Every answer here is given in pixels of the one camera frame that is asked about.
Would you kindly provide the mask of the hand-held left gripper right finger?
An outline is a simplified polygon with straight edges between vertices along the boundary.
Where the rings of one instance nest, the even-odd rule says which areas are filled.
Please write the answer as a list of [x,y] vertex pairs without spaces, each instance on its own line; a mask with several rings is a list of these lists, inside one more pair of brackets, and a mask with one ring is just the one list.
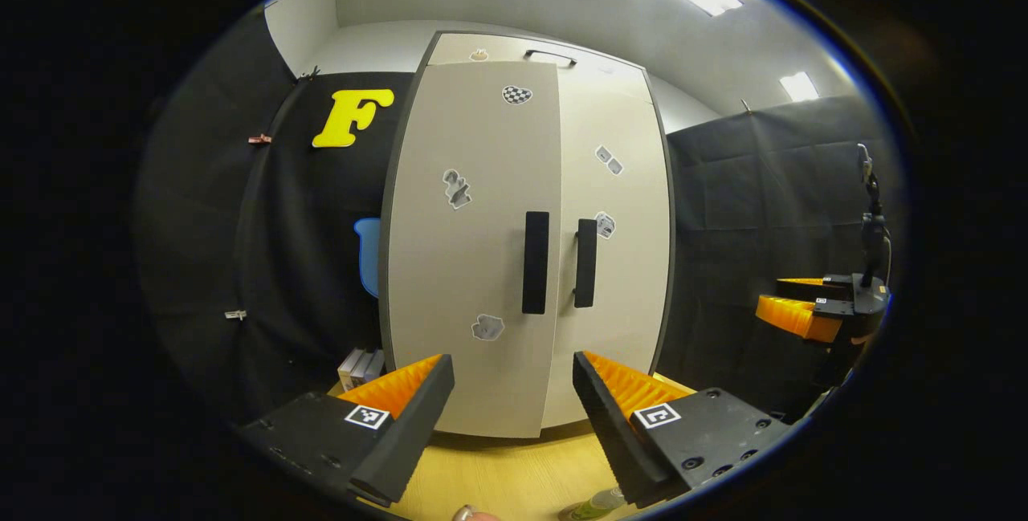
[[593,352],[573,353],[572,366],[622,495],[639,509],[723,483],[792,430],[722,387],[685,393]]

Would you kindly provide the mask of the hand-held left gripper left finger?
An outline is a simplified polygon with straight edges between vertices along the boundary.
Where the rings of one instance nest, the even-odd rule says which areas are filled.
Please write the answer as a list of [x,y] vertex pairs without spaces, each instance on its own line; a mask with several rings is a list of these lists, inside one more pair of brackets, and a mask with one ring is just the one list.
[[238,429],[265,458],[327,498],[400,503],[455,386],[434,353],[342,394],[309,392]]

